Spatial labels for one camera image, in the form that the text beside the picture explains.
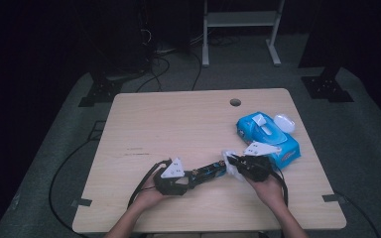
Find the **hand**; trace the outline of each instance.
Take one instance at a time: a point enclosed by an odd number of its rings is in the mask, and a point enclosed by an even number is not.
[[[159,191],[156,190],[154,184],[154,175],[157,172],[154,172],[142,185],[141,191],[138,193],[135,201],[132,205],[141,207],[143,210],[148,209],[157,205],[160,201],[170,197],[167,195],[162,195]]]
[[[246,178],[246,180],[255,189],[259,199],[268,207],[286,206],[282,187],[273,176],[269,175],[264,181],[254,181],[250,178]]]

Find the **person's left hand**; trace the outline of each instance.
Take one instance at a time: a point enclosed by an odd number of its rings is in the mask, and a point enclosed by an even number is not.
[[[154,184],[154,172],[142,185],[141,191],[138,193],[135,201],[132,205],[138,205],[142,209],[148,209],[157,205],[160,201],[170,197],[168,195],[162,195],[156,188]]]

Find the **wire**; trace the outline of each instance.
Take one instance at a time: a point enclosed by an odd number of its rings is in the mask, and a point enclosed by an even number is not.
[[[150,31],[148,31],[147,29],[141,29],[141,33],[142,32],[146,32],[146,33],[148,33],[148,40],[147,40],[147,43],[142,43],[142,44],[144,44],[144,46],[147,46],[150,42],[151,42],[151,39],[152,39],[152,34],[151,34],[151,32]]]
[[[69,225],[67,225],[57,214],[57,212],[55,211],[55,208],[54,208],[54,205],[52,204],[52,193],[53,193],[53,188],[54,188],[54,184],[55,184],[55,180],[56,178],[58,177],[58,174],[59,172],[61,171],[61,169],[64,167],[64,165],[66,164],[67,161],[69,161],[69,159],[76,153],[78,152],[81,148],[83,148],[84,146],[86,146],[88,144],[88,142],[90,141],[95,141],[96,138],[99,138],[101,136],[101,134],[98,134],[94,137],[92,137],[91,139],[88,138],[88,140],[86,140],[84,143],[82,143],[80,146],[78,146],[75,150],[73,150],[64,160],[63,162],[61,163],[61,165],[58,167],[58,170],[57,172],[54,174],[54,177],[52,178],[52,182],[51,182],[51,187],[49,188],[49,196],[48,196],[48,200],[49,200],[49,206],[51,208],[51,211],[52,211],[52,214],[54,215],[54,217],[57,219],[57,221],[63,225],[66,229],[68,229],[69,231],[75,233],[76,235],[80,236],[80,237],[85,237],[85,238],[88,238],[88,236],[86,235],[83,235],[83,234],[79,234],[77,232],[75,232],[72,227],[70,227]]]
[[[192,53],[194,55],[194,57],[197,59],[197,62],[199,64],[199,71],[197,72],[197,76],[196,76],[196,79],[194,80],[193,82],[193,86],[191,87],[191,91],[194,91],[194,87],[196,86],[196,83],[197,83],[197,80],[199,79],[200,77],[200,72],[202,71],[202,62],[200,61],[199,57],[195,54],[195,53]]]
[[[339,192],[338,190],[335,190],[335,189],[333,189],[333,192],[342,196],[345,200],[347,200],[349,203],[351,203],[363,215],[363,217],[367,220],[370,227],[373,229],[373,232],[375,233],[376,237],[380,238],[379,231],[376,229],[376,226],[373,224],[372,220],[357,204],[355,204],[348,196],[346,196],[342,192]]]
[[[233,40],[232,37],[226,36],[211,36],[208,39],[208,43],[212,47],[225,48],[240,42],[239,36],[234,36],[234,38],[236,38],[237,40]]]
[[[144,185],[144,183],[147,181],[147,179],[153,174],[153,172],[162,164],[167,164],[168,162],[170,161],[161,161],[161,162],[158,162],[158,163],[155,163],[148,171],[147,173],[145,174],[145,176],[142,178],[142,180],[140,181],[140,183],[137,185],[137,187],[135,188],[134,192],[132,193],[131,197],[129,198],[129,202],[128,202],[128,208],[129,206],[131,206],[131,204],[134,202],[135,200],[135,197],[138,195],[138,193],[142,190],[142,186]]]
[[[150,72],[151,72],[151,74],[155,77],[155,79],[157,80],[157,83],[159,84],[159,89],[158,89],[158,91],[163,91],[162,83],[160,82],[159,77],[154,73],[154,69],[153,69],[152,66],[151,66],[151,68],[150,68]]]
[[[190,46],[191,47],[199,46],[200,44],[198,44],[198,43],[201,42],[202,39],[203,39],[203,34],[200,34],[199,36],[197,36],[193,39],[190,39]],[[177,49],[177,48],[171,48],[171,49],[167,49],[167,50],[157,50],[157,51],[155,51],[155,54],[157,56],[166,56],[168,54],[172,54],[172,53],[175,53],[178,51],[179,51],[179,49]]]
[[[145,188],[141,188],[141,191],[144,191],[144,190],[149,190],[151,188],[156,188],[155,186],[149,186],[149,187],[145,187]]]
[[[159,89],[161,88],[161,83],[160,83],[160,80],[158,79],[158,77],[161,76],[161,75],[163,75],[165,72],[167,72],[167,70],[169,70],[169,68],[170,68],[170,63],[169,63],[168,60],[163,59],[163,58],[158,58],[158,60],[162,60],[162,61],[164,61],[164,62],[167,64],[166,69],[164,69],[161,73],[159,73],[159,74],[157,74],[157,75],[155,75],[155,74],[153,73],[153,74],[154,74],[154,77],[152,77],[152,78],[148,79],[147,81],[145,81],[144,83],[142,83],[142,84],[135,90],[135,92],[139,92],[139,91],[141,90],[141,88],[145,86],[145,84],[149,83],[150,81],[152,81],[152,80],[154,80],[154,79],[157,79],[157,81],[159,82]]]

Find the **white sticker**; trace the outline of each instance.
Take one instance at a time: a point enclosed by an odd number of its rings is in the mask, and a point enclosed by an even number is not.
[[[264,116],[262,116],[262,114],[258,114],[252,117],[252,120],[254,120],[258,126],[262,126],[267,123],[267,121],[265,120]]]
[[[281,152],[280,147],[270,146],[268,144],[253,142],[248,148],[243,152],[246,156],[264,156],[273,153]]]
[[[162,173],[162,178],[180,178],[185,175],[182,161],[179,158],[175,158],[172,163]]]

